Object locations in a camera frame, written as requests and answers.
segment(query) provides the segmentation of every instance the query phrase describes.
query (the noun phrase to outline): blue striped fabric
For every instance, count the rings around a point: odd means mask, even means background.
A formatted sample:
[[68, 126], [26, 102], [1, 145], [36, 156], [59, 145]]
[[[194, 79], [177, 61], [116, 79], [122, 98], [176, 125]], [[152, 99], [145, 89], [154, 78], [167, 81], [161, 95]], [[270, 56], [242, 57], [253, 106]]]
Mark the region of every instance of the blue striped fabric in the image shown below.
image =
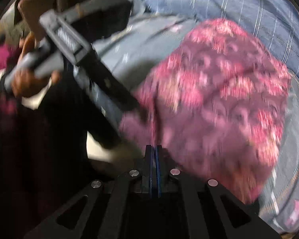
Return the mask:
[[299, 13], [289, 0], [144, 0], [148, 9], [203, 21], [228, 18], [258, 37], [299, 78]]

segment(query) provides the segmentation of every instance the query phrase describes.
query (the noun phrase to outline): triangular cutout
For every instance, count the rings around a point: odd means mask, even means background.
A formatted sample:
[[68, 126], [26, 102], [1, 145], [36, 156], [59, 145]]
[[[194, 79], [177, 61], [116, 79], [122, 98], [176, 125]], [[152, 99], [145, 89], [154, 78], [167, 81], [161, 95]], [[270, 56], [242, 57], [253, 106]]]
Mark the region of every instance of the triangular cutout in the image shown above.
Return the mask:
[[238, 228], [251, 221], [250, 217], [226, 195], [221, 195], [220, 199], [234, 228]]
[[67, 209], [61, 216], [57, 218], [57, 223], [73, 230], [77, 225], [86, 203], [87, 196], [83, 196], [71, 208]]

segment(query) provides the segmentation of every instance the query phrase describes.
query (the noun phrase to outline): pink star print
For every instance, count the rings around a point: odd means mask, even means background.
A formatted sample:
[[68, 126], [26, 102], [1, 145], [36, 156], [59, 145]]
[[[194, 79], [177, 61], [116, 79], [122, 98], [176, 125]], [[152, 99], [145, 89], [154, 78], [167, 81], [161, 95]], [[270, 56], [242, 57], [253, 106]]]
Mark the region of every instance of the pink star print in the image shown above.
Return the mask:
[[298, 219], [299, 219], [299, 200], [295, 200], [295, 209], [291, 213], [289, 219], [287, 220], [286, 225], [293, 226], [297, 222]]

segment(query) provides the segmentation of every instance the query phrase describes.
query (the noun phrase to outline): pink clothing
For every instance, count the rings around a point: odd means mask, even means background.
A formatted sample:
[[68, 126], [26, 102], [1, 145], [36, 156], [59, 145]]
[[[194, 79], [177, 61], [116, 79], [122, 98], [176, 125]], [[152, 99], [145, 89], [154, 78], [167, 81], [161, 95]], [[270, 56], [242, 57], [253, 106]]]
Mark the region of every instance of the pink clothing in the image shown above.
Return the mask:
[[0, 70], [16, 65], [21, 52], [21, 48], [8, 44], [0, 46]]
[[148, 122], [129, 112], [121, 129], [249, 203], [277, 162], [289, 87], [286, 65], [259, 39], [234, 22], [207, 20], [136, 90]]

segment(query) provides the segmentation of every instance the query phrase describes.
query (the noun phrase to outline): silver screw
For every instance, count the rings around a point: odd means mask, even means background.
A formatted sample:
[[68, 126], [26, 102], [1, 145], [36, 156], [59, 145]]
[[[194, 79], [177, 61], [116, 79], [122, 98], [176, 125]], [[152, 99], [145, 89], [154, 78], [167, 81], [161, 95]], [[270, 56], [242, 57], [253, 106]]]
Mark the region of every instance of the silver screw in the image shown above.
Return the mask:
[[171, 175], [179, 175], [180, 174], [180, 170], [178, 169], [171, 169]]
[[140, 174], [140, 172], [138, 170], [130, 170], [129, 174], [132, 176], [132, 177], [136, 177]]
[[212, 186], [212, 187], [216, 187], [218, 185], [218, 181], [217, 180], [214, 180], [214, 179], [210, 179], [208, 181], [208, 185], [209, 186]]
[[92, 181], [92, 183], [91, 183], [92, 188], [95, 188], [95, 189], [99, 188], [101, 185], [102, 185], [102, 183], [99, 180]]

